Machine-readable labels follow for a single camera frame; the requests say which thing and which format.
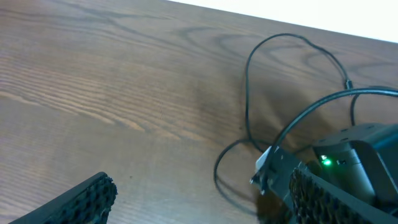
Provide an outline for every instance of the wooden table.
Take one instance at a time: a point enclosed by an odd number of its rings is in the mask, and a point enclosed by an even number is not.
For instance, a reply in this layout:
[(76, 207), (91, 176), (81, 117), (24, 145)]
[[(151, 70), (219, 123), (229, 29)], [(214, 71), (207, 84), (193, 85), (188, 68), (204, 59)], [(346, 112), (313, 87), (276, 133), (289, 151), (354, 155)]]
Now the wooden table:
[[(398, 87), (397, 44), (174, 2), (3, 0), (0, 16), (0, 223), (99, 171), (119, 191), (108, 223), (256, 223), (220, 196), (212, 169), (245, 137), (244, 64), (272, 34), (330, 50), (356, 87)], [(324, 55), (289, 37), (262, 47), (250, 72), (252, 129), (268, 141), (342, 89)], [(309, 116), (285, 148), (349, 126), (349, 101)], [(396, 123), (397, 109), (363, 96), (357, 120)], [(253, 210), (258, 156), (239, 146), (220, 165), (231, 197)]]

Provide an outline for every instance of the glowing green light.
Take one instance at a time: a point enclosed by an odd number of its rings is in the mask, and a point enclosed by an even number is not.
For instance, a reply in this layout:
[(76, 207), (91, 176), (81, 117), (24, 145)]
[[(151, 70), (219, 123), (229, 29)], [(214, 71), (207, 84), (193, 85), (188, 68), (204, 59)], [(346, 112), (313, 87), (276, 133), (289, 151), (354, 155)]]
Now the glowing green light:
[(324, 161), (322, 161), (323, 165), (325, 166), (330, 166), (331, 165), (331, 160), (329, 159), (325, 159)]

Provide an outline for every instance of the green light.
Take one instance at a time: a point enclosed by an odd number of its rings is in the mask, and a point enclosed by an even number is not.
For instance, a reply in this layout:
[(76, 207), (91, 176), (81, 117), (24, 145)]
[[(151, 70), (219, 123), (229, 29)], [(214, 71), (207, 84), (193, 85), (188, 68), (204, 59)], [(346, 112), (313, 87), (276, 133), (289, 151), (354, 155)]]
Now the green light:
[(322, 161), (323, 165), (325, 166), (330, 166), (331, 165), (331, 160), (329, 159), (325, 159), (324, 161)]

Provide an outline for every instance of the wire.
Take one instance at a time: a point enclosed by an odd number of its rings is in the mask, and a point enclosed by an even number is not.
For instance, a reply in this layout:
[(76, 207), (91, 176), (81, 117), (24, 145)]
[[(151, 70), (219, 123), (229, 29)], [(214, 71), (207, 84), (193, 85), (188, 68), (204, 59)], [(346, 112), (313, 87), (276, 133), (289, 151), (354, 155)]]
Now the wire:
[[(369, 88), (382, 88), (382, 89), (386, 89), (386, 90), (395, 90), (394, 88), (391, 87), (387, 87), (387, 86), (369, 86)], [(349, 106), (349, 118), (351, 120), (351, 125), (355, 126), (355, 117), (354, 117), (354, 107), (355, 107), (355, 103), (356, 100), (358, 99), (359, 95), (355, 95), (353, 97), (353, 100), (351, 100), (351, 105)]]
[[(271, 144), (269, 144), (269, 142), (265, 142), (265, 141), (260, 141), (260, 140), (255, 140), (252, 137), (251, 134), (251, 130), (250, 130), (250, 120), (249, 120), (249, 93), (250, 93), (250, 87), (249, 87), (249, 65), (250, 65), (250, 61), (252, 59), (252, 56), (254, 55), (254, 53), (256, 52), (256, 50), (264, 43), (266, 43), (268, 40), (271, 40), (273, 38), (276, 37), (281, 37), (281, 36), (289, 36), (289, 37), (295, 37), (298, 39), (303, 40), (306, 44), (308, 44), (309, 46), (313, 47), (314, 49), (317, 49), (321, 52), (323, 52), (324, 54), (327, 54), (328, 56), (330, 56), (332, 58), (332, 60), (337, 64), (337, 66), (340, 68), (345, 82), (344, 82), (344, 89), (346, 90), (350, 90), (353, 88), (353, 84), (352, 81), (349, 79), (346, 70), (344, 69), (344, 67), (342, 66), (342, 64), (340, 63), (340, 61), (329, 51), (327, 51), (326, 49), (324, 49), (323, 47), (319, 47), (317, 45), (315, 45), (314, 43), (312, 43), (311, 41), (309, 41), (307, 38), (301, 36), (301, 35), (297, 35), (297, 34), (289, 34), (289, 33), (283, 33), (283, 34), (276, 34), (276, 35), (272, 35), (268, 38), (266, 38), (265, 40), (263, 40), (262, 42), (260, 42), (259, 44), (257, 44), (253, 50), (251, 51), (248, 60), (246, 61), (246, 66), (245, 66), (245, 77), (246, 77), (246, 91), (245, 91), (245, 125), (246, 125), (246, 132), (248, 135), (248, 139), (240, 139), (237, 140), (235, 142), (233, 142), (232, 144), (230, 144), (229, 146), (227, 146), (222, 152), (221, 154), (218, 156), (216, 162), (215, 162), (215, 166), (214, 166), (214, 170), (213, 170), (213, 179), (214, 179), (214, 183), (215, 186), (218, 190), (218, 192), (231, 204), (233, 204), (235, 207), (240, 208), (242, 211), (246, 212), (246, 213), (250, 213), (250, 214), (256, 214), (255, 212), (249, 210), (248, 208), (244, 208), (241, 205), (237, 204), (236, 202), (234, 202), (232, 199), (230, 199), (220, 188), (220, 186), (218, 185), (218, 178), (217, 178), (217, 169), (218, 166), (222, 160), (222, 158), (224, 157), (224, 155), (231, 150), (233, 147), (235, 147), (236, 145), (242, 143), (242, 142), (250, 142), (259, 152), (264, 152), (263, 149), (261, 149), (261, 147), (258, 145), (258, 143), (262, 143), (262, 144), (266, 144), (268, 146), (270, 146)], [(299, 149), (298, 151), (294, 152), (294, 154), (298, 154), (304, 150), (307, 150), (310, 146), (305, 146), (301, 149)]]
[(301, 36), (301, 35), (297, 35), (297, 34), (289, 34), (289, 33), (283, 33), (283, 34), (276, 34), (276, 35), (272, 35), (268, 38), (266, 38), (265, 40), (261, 41), (259, 44), (257, 44), (253, 50), (251, 51), (248, 60), (246, 62), (246, 68), (245, 68), (245, 76), (246, 76), (246, 105), (245, 105), (245, 112), (244, 112), (244, 117), (245, 117), (245, 123), (246, 123), (246, 131), (248, 134), (248, 138), (250, 140), (250, 142), (253, 144), (253, 146), (260, 152), (264, 152), (264, 150), (262, 150), (260, 148), (260, 146), (257, 144), (256, 141), (253, 141), (253, 137), (251, 134), (251, 130), (250, 130), (250, 121), (249, 121), (249, 65), (250, 65), (250, 61), (252, 56), (254, 55), (254, 53), (256, 52), (256, 50), (264, 43), (266, 43), (268, 40), (271, 40), (273, 38), (276, 37), (282, 37), (282, 36), (289, 36), (289, 37), (295, 37), (298, 39), (303, 40), (306, 44), (308, 44), (309, 46), (313, 47), (314, 49), (317, 49), (321, 52), (323, 52), (324, 54), (327, 54), (328, 56), (330, 56), (333, 61), (336, 62), (337, 66), (340, 68), (341, 72), (343, 73), (343, 76), (345, 78), (345, 82), (343, 84), (344, 89), (345, 90), (350, 90), (353, 88), (353, 82), (349, 79), (346, 70), (344, 69), (343, 65), (340, 63), (340, 61), (329, 51), (327, 51), (326, 49), (324, 49), (323, 47), (319, 47), (317, 45), (315, 45), (314, 43), (312, 43), (311, 41), (309, 41), (307, 38)]
[(298, 116), (296, 116), (275, 138), (274, 142), (272, 143), (271, 148), (269, 149), (269, 153), (267, 156), (267, 159), (264, 163), (264, 165), (260, 168), (260, 172), (266, 173), (269, 169), (270, 161), (272, 160), (272, 156), (275, 153), (275, 150), (277, 146), (279, 146), (282, 141), (285, 139), (286, 135), (290, 132), (292, 128), (296, 124), (298, 124), (301, 120), (303, 120), (304, 117), (306, 117), (308, 114), (310, 114), (312, 111), (316, 110), (318, 107), (324, 105), (325, 103), (328, 103), (332, 100), (344, 97), (344, 96), (350, 96), (350, 95), (362, 95), (362, 94), (374, 94), (374, 95), (384, 95), (384, 96), (393, 96), (393, 97), (398, 97), (398, 90), (387, 90), (387, 89), (382, 89), (382, 88), (358, 88), (354, 90), (345, 90), (345, 91), (339, 91), (333, 94), (330, 94), (328, 96), (325, 96), (321, 98), (320, 100), (314, 102), (311, 104), (309, 107), (307, 107), (305, 110), (303, 110)]

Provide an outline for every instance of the white background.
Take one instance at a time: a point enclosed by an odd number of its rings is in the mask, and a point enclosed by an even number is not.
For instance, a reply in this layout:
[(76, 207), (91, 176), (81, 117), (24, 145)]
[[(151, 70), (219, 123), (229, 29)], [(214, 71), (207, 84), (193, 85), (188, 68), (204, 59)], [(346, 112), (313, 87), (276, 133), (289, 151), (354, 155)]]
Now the white background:
[(171, 0), (398, 43), (394, 0)]

